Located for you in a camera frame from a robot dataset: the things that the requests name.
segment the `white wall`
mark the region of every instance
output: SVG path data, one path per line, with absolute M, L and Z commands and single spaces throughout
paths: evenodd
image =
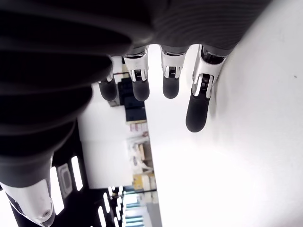
M 18 227 L 9 199 L 4 191 L 0 192 L 0 221 L 1 226 Z
M 93 84 L 94 96 L 78 118 L 85 168 L 91 189 L 132 185 L 124 106 L 110 107 Z
M 196 47 L 174 100 L 162 93 L 160 49 L 149 48 L 146 111 L 164 227 L 303 226 L 303 1 L 274 4 L 227 59 L 199 133 L 185 125 Z

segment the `robotic hand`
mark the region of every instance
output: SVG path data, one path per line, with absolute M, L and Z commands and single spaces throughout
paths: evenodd
M 134 96 L 145 101 L 148 46 L 159 44 L 163 93 L 171 99 L 188 48 L 200 44 L 186 117 L 187 128 L 198 132 L 225 58 L 270 1 L 0 3 L 0 185 L 14 209 L 40 226 L 53 223 L 53 154 L 88 105 L 92 83 L 106 100 L 116 97 L 109 56 L 124 57 Z

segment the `black object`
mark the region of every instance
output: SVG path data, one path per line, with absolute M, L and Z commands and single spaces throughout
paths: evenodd
M 116 98 L 117 88 L 116 88 L 116 82 L 114 77 L 110 82 L 105 80 L 104 82 L 99 83 L 99 87 L 100 87 L 101 95 L 105 100 L 111 101 Z
M 112 69 L 109 57 L 85 54 L 0 51 L 0 62 L 0 95 L 88 87 Z
M 134 97 L 134 92 L 133 92 L 133 82 L 130 77 L 128 78 L 122 78 L 121 82 L 118 83 L 118 93 L 119 93 L 119 99 L 120 99 L 120 105 L 125 105 L 125 99 L 127 97 L 132 97 L 135 100 L 137 100 Z
M 144 102 L 137 100 L 133 95 L 124 98 L 125 109 L 143 108 Z
M 179 78 L 166 78 L 163 76 L 163 94 L 166 98 L 175 98 L 179 93 Z
M 0 136 L 42 132 L 74 121 L 91 97 L 91 87 L 39 95 L 0 96 Z
M 148 96 L 150 96 L 148 79 L 145 81 L 137 80 L 136 82 L 133 82 L 133 91 L 136 99 L 139 101 L 145 101 Z
M 145 108 L 126 109 L 126 121 L 141 121 L 146 120 Z
M 271 0 L 171 0 L 154 18 L 154 43 L 232 50 Z
M 188 104 L 186 114 L 186 126 L 191 132 L 201 131 L 207 119 L 209 98 L 206 98 L 206 93 L 200 91 L 198 96 L 190 94 L 190 100 Z
M 50 179 L 52 156 L 69 138 L 74 122 L 44 132 L 1 136 L 0 179 L 11 187 L 28 187 Z

